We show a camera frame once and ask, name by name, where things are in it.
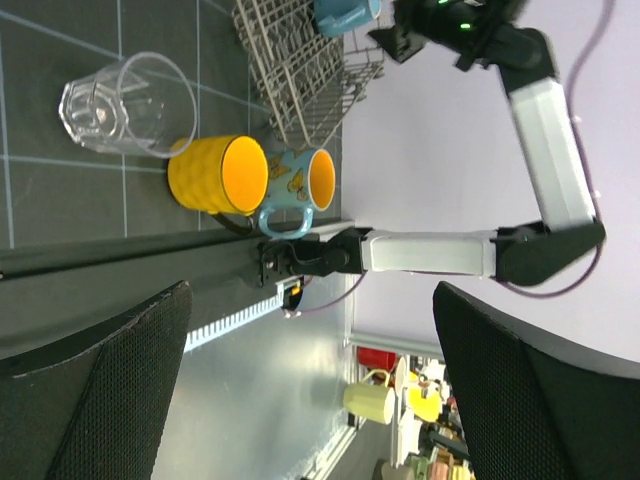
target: red object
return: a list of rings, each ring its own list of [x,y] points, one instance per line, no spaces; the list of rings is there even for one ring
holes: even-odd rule
[[[436,462],[431,466],[430,480],[448,480],[449,465],[446,463]]]
[[[392,352],[383,352],[373,348],[358,347],[358,362],[360,365],[375,369],[379,368],[390,372],[396,365],[397,355]]]

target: yellow mug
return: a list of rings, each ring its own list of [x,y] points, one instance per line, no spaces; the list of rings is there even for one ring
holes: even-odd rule
[[[174,148],[181,146],[181,140]],[[250,217],[267,193],[269,166],[260,144],[246,135],[201,138],[169,160],[169,188],[185,208],[212,215],[238,234],[253,231],[225,217]]]
[[[385,376],[383,385],[371,385],[367,381],[376,373]],[[389,387],[391,375],[386,370],[371,370],[359,383],[347,385],[342,404],[353,415],[373,422],[389,425],[393,419],[395,392]]]

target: blue mug handle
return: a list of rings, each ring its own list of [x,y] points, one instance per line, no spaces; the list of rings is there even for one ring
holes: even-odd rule
[[[367,15],[368,12],[368,8],[365,5],[358,5],[356,8],[352,9],[351,11],[345,13],[344,15],[341,15],[337,18],[335,17],[325,17],[322,20],[320,20],[318,22],[318,26],[319,27],[324,27],[324,26],[328,26],[328,27],[333,27],[334,29],[339,30],[342,33],[345,33],[343,30],[347,30],[349,29],[349,24],[351,22],[353,22],[355,19],[357,19],[358,17],[364,17],[365,15]]]
[[[278,210],[280,210],[280,208],[272,207],[270,205],[260,210],[260,214],[258,216],[258,225],[260,226],[260,230],[262,230],[265,235],[268,235],[269,237],[276,240],[297,240],[309,233],[309,230],[311,230],[311,225],[313,223],[313,208],[298,208],[298,210],[302,212],[302,224],[294,232],[274,232],[273,230],[271,230],[271,228],[269,228],[269,217]]]

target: light yellow mug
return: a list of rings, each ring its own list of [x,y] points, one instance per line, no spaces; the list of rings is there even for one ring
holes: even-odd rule
[[[384,375],[383,385],[367,383],[376,373]],[[359,383],[347,385],[342,397],[344,408],[353,415],[389,425],[395,404],[395,392],[389,386],[390,381],[391,375],[386,370],[371,370]]]

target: dish rack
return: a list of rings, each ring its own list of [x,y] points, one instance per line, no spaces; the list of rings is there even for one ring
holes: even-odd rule
[[[356,33],[316,32],[313,0],[236,0],[232,15],[271,127],[289,148],[324,147],[384,74],[382,49],[361,47]]]

